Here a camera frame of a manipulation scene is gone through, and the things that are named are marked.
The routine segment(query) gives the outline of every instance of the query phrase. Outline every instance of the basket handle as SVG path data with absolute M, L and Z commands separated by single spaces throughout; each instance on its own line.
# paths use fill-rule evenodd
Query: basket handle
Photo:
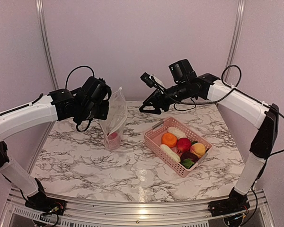
M 198 162 L 199 162 L 199 163 L 203 162 L 203 160 L 206 158 L 207 155 L 208 155 L 208 153 L 206 152 L 206 153 L 198 160 Z
M 157 124 L 155 124 L 154 126 L 152 126 L 152 129 L 154 130 L 154 129 L 156 129 L 156 128 L 158 128 L 160 125 L 162 125 L 164 123 L 164 121 L 163 120 L 160 120 L 160 122 L 158 122 Z

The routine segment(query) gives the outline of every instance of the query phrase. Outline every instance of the toy fruit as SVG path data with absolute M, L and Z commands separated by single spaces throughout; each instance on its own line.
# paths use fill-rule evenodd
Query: toy fruit
M 168 127 L 167 132 L 173 134 L 176 136 L 177 139 L 180 138 L 187 138 L 186 134 L 182 132 L 180 129 L 177 129 L 176 127 Z
M 184 153 L 189 151 L 191 147 L 191 141 L 188 138 L 180 138 L 177 143 L 178 153 Z
M 109 140 L 113 140 L 113 139 L 116 138 L 117 136 L 118 136 L 118 133 L 113 132 L 112 134 L 110 134 L 110 135 L 108 136 L 108 139 L 109 139 Z
M 161 138 L 161 143 L 173 148 L 177 144 L 177 138 L 171 133 L 165 133 Z
M 194 163 L 196 163 L 199 158 L 197 155 L 191 153 L 191 152 L 184 152 L 182 155 L 181 155 L 181 162 L 184 161 L 185 159 L 191 159 Z
M 206 147 L 203 143 L 195 143 L 191 146 L 190 152 L 201 158 L 206 153 Z
M 193 162 L 190 158 L 181 161 L 181 165 L 184 166 L 186 169 L 190 169 L 191 167 L 193 167 L 194 164 L 195 162 Z
M 170 156 L 173 160 L 175 160 L 176 162 L 180 162 L 181 159 L 180 157 L 172 151 L 172 149 L 169 148 L 169 146 L 165 145 L 165 144 L 161 144 L 160 148 L 168 155 Z

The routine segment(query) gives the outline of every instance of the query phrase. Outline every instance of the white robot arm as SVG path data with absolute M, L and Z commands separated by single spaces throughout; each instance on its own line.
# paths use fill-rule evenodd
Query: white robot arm
M 249 208 L 246 195 L 254 182 L 262 175 L 277 137 L 278 106 L 260 102 L 235 87 L 223 83 L 212 74 L 207 73 L 197 77 L 188 60 L 178 61 L 170 65 L 169 69 L 177 84 L 170 88 L 164 88 L 157 83 L 153 75 L 144 73 L 141 76 L 146 85 L 155 87 L 156 90 L 143 102 L 140 112 L 161 114 L 161 110 L 168 111 L 169 106 L 173 103 L 188 105 L 219 103 L 241 115 L 258 129 L 258 133 L 251 143 L 250 155 L 243 172 L 230 192 L 229 199 L 209 204 L 209 211 L 213 216 L 238 212 L 244 210 L 245 207 Z M 182 102 L 187 98 L 198 97 L 210 100 L 210 102 L 195 104 Z
M 55 203 L 65 202 L 46 196 L 41 183 L 31 177 L 12 157 L 8 157 L 4 140 L 36 125 L 70 117 L 77 124 L 77 130 L 84 120 L 105 120 L 110 96 L 111 89 L 103 79 L 89 77 L 82 87 L 74 91 L 59 89 L 47 96 L 41 95 L 31 103 L 0 113 L 0 173 L 28 197 L 28 207 L 48 211 L 44 208 L 54 208 Z

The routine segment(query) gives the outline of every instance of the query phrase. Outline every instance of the orange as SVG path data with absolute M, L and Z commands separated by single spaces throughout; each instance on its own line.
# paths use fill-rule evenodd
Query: orange
M 162 136 L 161 143 L 173 148 L 177 145 L 177 138 L 171 133 L 165 133 Z

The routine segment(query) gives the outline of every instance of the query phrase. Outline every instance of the clear ziplock bag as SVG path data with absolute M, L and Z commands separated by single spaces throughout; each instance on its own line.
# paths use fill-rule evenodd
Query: clear ziplock bag
M 104 133 L 104 145 L 106 149 L 114 150 L 120 146 L 126 119 L 127 104 L 122 94 L 122 87 L 120 87 L 109 99 L 107 119 L 105 121 L 99 120 Z

